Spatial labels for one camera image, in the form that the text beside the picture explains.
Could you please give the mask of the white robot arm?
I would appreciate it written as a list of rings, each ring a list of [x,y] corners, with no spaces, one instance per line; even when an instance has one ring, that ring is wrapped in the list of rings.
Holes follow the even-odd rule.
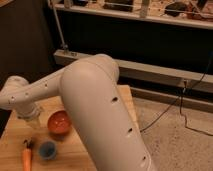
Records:
[[[157,171],[118,90],[119,66],[108,55],[78,59],[34,82],[11,76],[0,90],[0,108],[30,121],[36,102],[61,98],[97,171]]]

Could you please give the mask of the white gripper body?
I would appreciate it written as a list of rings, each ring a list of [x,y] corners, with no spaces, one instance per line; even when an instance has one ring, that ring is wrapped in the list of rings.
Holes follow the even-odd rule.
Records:
[[[33,129],[38,129],[40,127],[40,114],[42,109],[40,107],[33,107],[30,110],[18,110],[17,117],[26,122],[26,124]]]

